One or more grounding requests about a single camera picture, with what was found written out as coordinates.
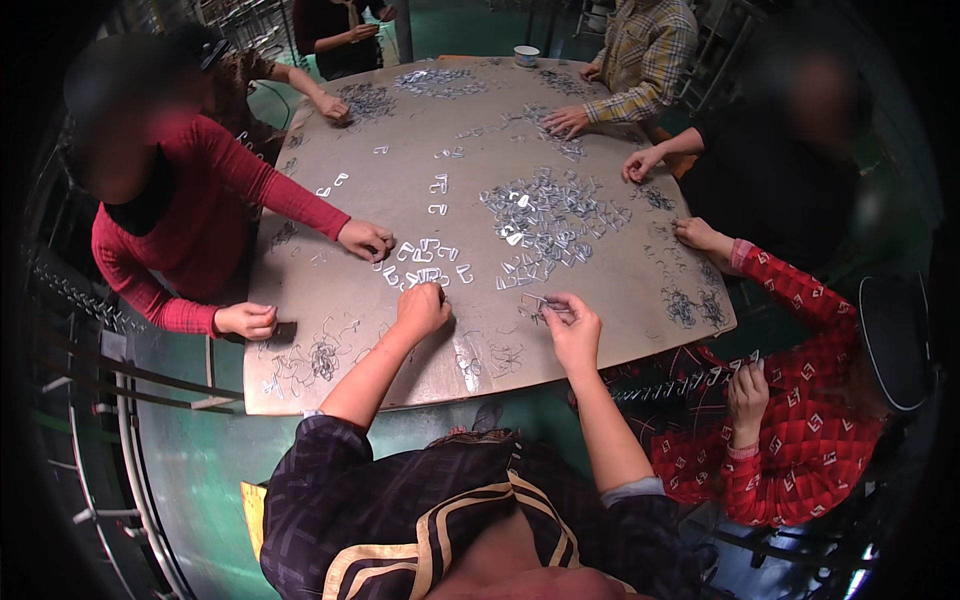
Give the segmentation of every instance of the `metal pole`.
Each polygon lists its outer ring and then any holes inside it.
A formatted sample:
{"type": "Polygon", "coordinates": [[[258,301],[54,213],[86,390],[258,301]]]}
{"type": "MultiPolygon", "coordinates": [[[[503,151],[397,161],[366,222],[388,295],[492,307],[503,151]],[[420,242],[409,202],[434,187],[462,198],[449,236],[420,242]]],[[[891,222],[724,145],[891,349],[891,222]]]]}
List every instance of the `metal pole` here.
{"type": "Polygon", "coordinates": [[[61,463],[60,461],[55,461],[51,458],[48,458],[47,462],[53,465],[54,467],[69,468],[70,470],[77,470],[76,465],[68,465],[67,463],[61,463]]]}
{"type": "Polygon", "coordinates": [[[47,385],[40,388],[40,393],[49,394],[54,390],[58,389],[60,386],[70,383],[71,381],[73,381],[73,379],[71,379],[70,377],[57,377],[47,385]]]}
{"type": "Polygon", "coordinates": [[[54,241],[57,240],[57,233],[60,232],[60,222],[63,220],[63,213],[66,212],[66,206],[70,202],[69,194],[60,203],[60,209],[57,211],[57,218],[54,220],[54,226],[50,230],[50,239],[47,240],[47,248],[54,248],[54,241]]]}
{"type": "Polygon", "coordinates": [[[710,97],[713,96],[717,86],[720,85],[720,81],[727,74],[727,70],[731,65],[731,60],[740,51],[740,48],[747,41],[747,38],[750,37],[750,33],[754,29],[754,23],[754,18],[750,15],[747,15],[746,20],[743,22],[743,28],[740,30],[740,34],[736,37],[736,40],[733,42],[733,46],[724,57],[723,64],[720,65],[720,68],[717,70],[717,74],[713,77],[713,81],[710,82],[710,87],[708,87],[707,91],[704,92],[704,97],[700,100],[700,106],[697,107],[695,112],[699,113],[701,110],[709,108],[708,102],[710,97]]]}
{"type": "Polygon", "coordinates": [[[414,39],[410,33],[410,0],[395,0],[396,20],[396,49],[401,63],[414,61],[414,39]]]}
{"type": "MultiPolygon", "coordinates": [[[[723,6],[720,7],[720,14],[717,16],[717,20],[713,23],[713,29],[710,30],[710,35],[707,37],[707,42],[704,44],[704,49],[696,59],[697,64],[702,64],[704,61],[704,58],[707,56],[707,52],[709,52],[710,45],[713,43],[713,40],[717,36],[717,31],[720,29],[720,22],[723,21],[723,17],[727,14],[727,3],[729,1],[730,0],[723,0],[723,6]]],[[[690,85],[692,84],[693,78],[695,77],[695,75],[696,75],[695,70],[690,72],[690,77],[686,80],[686,83],[684,84],[684,89],[681,90],[680,92],[681,98],[683,98],[683,96],[686,95],[686,91],[690,89],[690,85]]]]}
{"type": "Polygon", "coordinates": [[[104,552],[107,553],[107,559],[110,561],[110,566],[113,567],[113,571],[117,574],[117,579],[120,580],[123,589],[127,591],[127,595],[129,595],[130,598],[136,598],[133,590],[130,588],[130,584],[127,583],[127,579],[123,576],[123,572],[120,571],[120,567],[117,566],[116,561],[113,559],[113,550],[110,549],[110,544],[107,543],[104,530],[100,527],[100,523],[97,522],[97,509],[93,505],[93,495],[90,493],[90,487],[86,484],[86,472],[84,471],[84,461],[81,459],[80,440],[77,438],[77,411],[74,409],[73,403],[71,403],[68,408],[70,411],[70,432],[73,435],[73,460],[77,465],[77,477],[80,479],[80,487],[84,491],[86,508],[92,513],[91,517],[97,529],[97,537],[100,538],[100,544],[104,547],[104,552]]]}
{"type": "Polygon", "coordinates": [[[550,46],[553,44],[553,30],[557,26],[557,15],[560,14],[560,0],[554,0],[553,11],[550,12],[550,24],[546,29],[546,40],[543,42],[543,56],[550,58],[550,46]]]}
{"type": "Polygon", "coordinates": [[[283,0],[280,0],[280,18],[283,19],[283,33],[287,35],[287,45],[290,46],[290,59],[294,65],[303,66],[300,63],[300,50],[297,49],[297,44],[290,35],[290,23],[287,21],[287,10],[283,6],[283,0]]]}
{"type": "MultiPolygon", "coordinates": [[[[116,375],[118,388],[127,389],[127,377],[121,374],[116,375]]],[[[164,577],[170,588],[181,600],[188,600],[194,595],[190,591],[190,586],[183,579],[177,562],[166,544],[166,538],[161,538],[157,533],[159,527],[155,521],[154,505],[148,500],[149,495],[144,492],[144,478],[140,470],[139,444],[134,436],[134,428],[131,425],[130,405],[132,402],[127,396],[117,396],[118,420],[120,424],[120,447],[123,449],[123,462],[127,468],[127,479],[130,481],[130,488],[133,491],[133,505],[140,511],[140,522],[143,523],[143,529],[147,534],[147,541],[154,551],[154,557],[163,571],[164,577]]]]}
{"type": "Polygon", "coordinates": [[[200,24],[206,27],[206,16],[204,15],[204,9],[201,7],[201,3],[201,0],[196,0],[196,2],[193,3],[193,10],[197,14],[197,20],[200,24]]]}
{"type": "Polygon", "coordinates": [[[708,529],[706,525],[699,521],[689,520],[686,522],[691,524],[694,527],[700,529],[703,533],[716,538],[720,541],[732,544],[734,546],[739,546],[751,552],[758,554],[765,554],[767,556],[772,556],[775,559],[781,559],[783,561],[789,561],[790,563],[802,564],[804,566],[812,567],[826,567],[830,569],[834,568],[849,568],[849,569],[864,569],[871,570],[874,568],[876,560],[864,560],[858,557],[843,557],[835,554],[829,554],[827,556],[816,556],[813,554],[804,554],[802,552],[794,552],[792,550],[784,550],[783,548],[777,548],[768,543],[763,543],[762,541],[753,541],[745,540],[734,534],[727,533],[719,529],[708,529]]]}
{"type": "Polygon", "coordinates": [[[736,3],[738,6],[740,6],[741,8],[743,8],[744,11],[749,12],[754,19],[760,22],[765,21],[766,18],[770,16],[769,14],[764,12],[763,9],[755,6],[753,3],[748,2],[747,0],[733,0],[733,2],[736,3]]]}
{"type": "Polygon", "coordinates": [[[213,361],[213,338],[204,336],[204,346],[206,349],[206,387],[213,389],[216,386],[216,365],[213,361]]]}
{"type": "Polygon", "coordinates": [[[584,14],[587,13],[587,2],[590,0],[584,0],[583,4],[580,5],[580,16],[577,18],[577,31],[573,34],[574,37],[580,34],[580,28],[584,26],[584,14]]]}
{"type": "MultiPolygon", "coordinates": [[[[227,397],[234,400],[244,399],[242,392],[234,392],[232,390],[222,390],[213,386],[205,386],[199,383],[193,383],[192,381],[185,381],[183,379],[177,379],[175,377],[168,377],[166,375],[161,375],[159,373],[146,371],[144,369],[139,369],[134,365],[128,365],[127,363],[121,363],[115,361],[108,356],[103,354],[93,352],[88,350],[76,342],[70,342],[64,340],[61,336],[57,335],[55,332],[50,331],[46,327],[38,326],[35,331],[38,335],[43,337],[43,339],[50,342],[56,348],[60,348],[68,353],[68,366],[73,365],[73,358],[77,357],[87,363],[93,363],[101,369],[106,369],[113,372],[119,372],[124,375],[129,375],[136,379],[143,379],[145,381],[150,381],[152,383],[157,383],[159,385],[178,388],[181,390],[186,390],[188,392],[198,392],[200,394],[209,394],[211,396],[220,396],[227,397]]],[[[58,383],[59,380],[55,380],[51,383],[48,383],[44,388],[53,386],[55,383],[58,383]]]]}
{"type": "Polygon", "coordinates": [[[140,511],[136,509],[104,509],[98,511],[96,509],[83,509],[82,511],[73,515],[74,525],[79,525],[81,523],[87,522],[91,519],[97,520],[101,516],[128,516],[128,517],[140,517],[140,511]]]}
{"type": "Polygon", "coordinates": [[[530,45],[530,34],[534,30],[534,16],[537,14],[537,0],[530,0],[530,16],[527,17],[527,33],[523,35],[523,43],[530,45]]]}
{"type": "MultiPolygon", "coordinates": [[[[61,375],[65,375],[73,379],[70,385],[75,385],[75,384],[82,385],[86,388],[90,388],[91,390],[95,390],[97,392],[103,392],[105,394],[114,394],[114,395],[124,394],[124,390],[121,390],[116,386],[109,385],[99,380],[91,379],[89,377],[85,377],[83,375],[79,375],[77,373],[71,372],[67,368],[62,367],[60,365],[56,365],[42,356],[35,355],[35,360],[37,360],[37,362],[43,365],[43,367],[45,367],[46,369],[49,369],[52,372],[58,372],[61,375]]],[[[193,409],[193,402],[184,402],[182,400],[172,400],[170,398],[166,398],[162,396],[154,396],[153,394],[144,394],[143,392],[138,392],[136,390],[127,390],[126,394],[128,396],[137,398],[139,400],[146,400],[148,402],[153,402],[155,404],[163,404],[164,406],[174,406],[176,408],[193,409]]],[[[218,404],[226,404],[228,402],[233,402],[232,399],[224,398],[223,401],[221,402],[220,399],[206,398],[204,400],[197,400],[197,401],[203,403],[198,405],[197,410],[206,410],[211,413],[223,413],[225,415],[233,414],[233,411],[231,411],[229,408],[222,408],[221,406],[218,405],[218,404]]]]}

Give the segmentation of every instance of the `red patterned shirt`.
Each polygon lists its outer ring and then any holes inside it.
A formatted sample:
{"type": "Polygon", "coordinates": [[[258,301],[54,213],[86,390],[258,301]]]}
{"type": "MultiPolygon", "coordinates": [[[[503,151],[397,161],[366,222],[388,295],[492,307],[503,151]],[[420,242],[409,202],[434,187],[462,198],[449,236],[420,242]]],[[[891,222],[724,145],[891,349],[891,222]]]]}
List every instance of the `red patterned shirt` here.
{"type": "MultiPolygon", "coordinates": [[[[860,351],[851,304],[750,242],[736,241],[732,265],[814,336],[766,358],[770,402],[758,445],[733,450],[726,417],[708,430],[655,438],[651,460],[667,495],[678,502],[713,499],[746,525],[796,525],[847,497],[870,460],[883,421],[860,415],[844,398],[826,392],[843,384],[860,351]]],[[[728,366],[706,348],[701,352],[728,366]]]]}

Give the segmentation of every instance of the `yellow plaid shirt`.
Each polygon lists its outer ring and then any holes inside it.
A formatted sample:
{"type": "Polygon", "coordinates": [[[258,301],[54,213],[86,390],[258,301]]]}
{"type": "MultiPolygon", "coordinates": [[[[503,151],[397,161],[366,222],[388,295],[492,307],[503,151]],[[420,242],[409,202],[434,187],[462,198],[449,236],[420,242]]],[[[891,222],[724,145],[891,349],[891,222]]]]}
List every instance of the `yellow plaid shirt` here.
{"type": "Polygon", "coordinates": [[[670,106],[696,48],[696,20],[684,0],[616,0],[593,60],[613,96],[584,105],[590,123],[643,121],[670,106]]]}

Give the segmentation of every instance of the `sleeve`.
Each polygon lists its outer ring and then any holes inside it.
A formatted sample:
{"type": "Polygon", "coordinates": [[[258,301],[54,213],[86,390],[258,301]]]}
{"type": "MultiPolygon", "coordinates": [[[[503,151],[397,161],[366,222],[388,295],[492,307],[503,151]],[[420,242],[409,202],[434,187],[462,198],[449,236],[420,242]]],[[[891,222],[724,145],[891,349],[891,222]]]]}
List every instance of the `sleeve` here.
{"type": "Polygon", "coordinates": [[[593,59],[591,62],[593,62],[593,64],[599,67],[603,67],[603,61],[606,57],[607,57],[607,46],[604,46],[603,48],[600,49],[600,52],[597,53],[596,58],[593,59]]]}
{"type": "Polygon", "coordinates": [[[316,489],[325,481],[351,468],[373,461],[373,449],[359,427],[348,421],[316,415],[297,425],[294,443],[283,455],[270,477],[268,488],[276,490],[316,489]]]}
{"type": "Polygon", "coordinates": [[[659,494],[634,495],[613,503],[613,518],[651,578],[644,590],[656,598],[700,597],[700,568],[677,531],[677,501],[659,494]]]}
{"type": "Polygon", "coordinates": [[[723,504],[744,525],[798,525],[840,504],[860,476],[860,461],[824,455],[823,464],[760,469],[760,453],[733,450],[720,468],[723,504]]]}
{"type": "Polygon", "coordinates": [[[106,247],[94,237],[93,259],[107,284],[153,325],[177,333],[213,331],[217,306],[176,298],[132,256],[106,247]]]}
{"type": "Polygon", "coordinates": [[[640,85],[585,104],[590,123],[643,121],[654,116],[660,108],[670,106],[674,87],[696,43],[696,33],[689,24],[677,19],[668,21],[643,53],[638,66],[643,73],[640,85]]]}
{"type": "Polygon", "coordinates": [[[291,14],[291,20],[294,22],[294,43],[297,44],[297,52],[305,57],[314,54],[313,45],[317,40],[311,35],[313,28],[309,23],[317,17],[314,14],[316,9],[312,9],[311,6],[319,7],[319,5],[319,2],[310,0],[294,0],[294,9],[291,14]]]}
{"type": "Polygon", "coordinates": [[[220,125],[198,117],[197,135],[210,167],[240,196],[316,229],[333,241],[350,220],[345,212],[257,158],[220,125]]]}
{"type": "Polygon", "coordinates": [[[276,63],[272,60],[266,60],[260,56],[260,53],[253,48],[244,51],[243,58],[244,74],[246,79],[270,79],[274,74],[276,63]]]}
{"type": "Polygon", "coordinates": [[[704,149],[708,150],[724,130],[737,127],[744,110],[745,104],[742,100],[738,100],[728,106],[715,108],[705,115],[694,117],[691,127],[697,130],[701,139],[704,140],[704,149]]]}
{"type": "Polygon", "coordinates": [[[610,508],[624,498],[636,495],[666,495],[659,477],[644,477],[600,494],[600,503],[610,508]]]}
{"type": "Polygon", "coordinates": [[[746,240],[733,243],[731,266],[762,286],[814,333],[856,324],[856,309],[842,296],[746,240]]]}

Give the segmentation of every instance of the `hand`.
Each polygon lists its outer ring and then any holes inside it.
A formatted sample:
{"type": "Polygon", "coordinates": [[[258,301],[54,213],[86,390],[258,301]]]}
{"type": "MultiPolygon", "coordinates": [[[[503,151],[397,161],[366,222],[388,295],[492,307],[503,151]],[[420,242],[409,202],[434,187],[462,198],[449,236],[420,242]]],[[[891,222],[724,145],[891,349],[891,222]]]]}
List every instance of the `hand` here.
{"type": "Polygon", "coordinates": [[[368,37],[376,36],[376,33],[380,31],[380,26],[376,23],[361,23],[347,32],[347,40],[350,43],[355,44],[361,39],[367,39],[368,37]]]}
{"type": "Polygon", "coordinates": [[[580,69],[580,77],[585,82],[592,82],[600,75],[600,65],[588,62],[584,68],[580,69]]]}
{"type": "Polygon", "coordinates": [[[347,103],[330,94],[324,94],[316,99],[314,104],[317,105],[317,110],[320,111],[320,114],[337,123],[347,118],[350,112],[350,107],[347,106],[347,103]]]}
{"type": "Polygon", "coordinates": [[[678,220],[675,232],[677,239],[690,248],[716,253],[727,260],[733,255],[733,238],[707,225],[700,217],[678,220]]]}
{"type": "Polygon", "coordinates": [[[221,335],[236,333],[248,340],[266,340],[276,329],[276,306],[240,302],[213,314],[213,330],[221,335]]]}
{"type": "Polygon", "coordinates": [[[380,19],[384,23],[389,23],[396,19],[396,7],[385,6],[380,9],[380,12],[376,14],[376,18],[380,19]]]}
{"type": "Polygon", "coordinates": [[[543,126],[550,130],[551,135],[556,135],[557,132],[564,130],[570,130],[566,135],[566,139],[573,139],[573,136],[576,135],[577,132],[589,124],[590,119],[587,116],[587,109],[584,108],[583,105],[558,108],[553,114],[543,119],[543,126]]]}
{"type": "Polygon", "coordinates": [[[640,183],[647,172],[663,160],[664,156],[666,156],[666,152],[663,151],[660,144],[634,152],[623,163],[623,180],[633,180],[640,183]]]}
{"type": "Polygon", "coordinates": [[[553,336],[553,349],[567,377],[597,373],[597,348],[603,323],[579,296],[569,292],[547,294],[543,319],[553,336]]]}
{"type": "Polygon", "coordinates": [[[763,359],[736,370],[727,388],[727,402],[733,421],[733,448],[745,448],[760,439],[763,412],[770,401],[763,359]]]}
{"type": "Polygon", "coordinates": [[[389,229],[357,219],[347,221],[344,228],[340,229],[337,241],[371,264],[383,260],[387,250],[396,246],[394,235],[389,229]]]}
{"type": "Polygon", "coordinates": [[[443,326],[452,310],[439,283],[418,283],[396,300],[394,328],[407,336],[415,346],[443,326]]]}

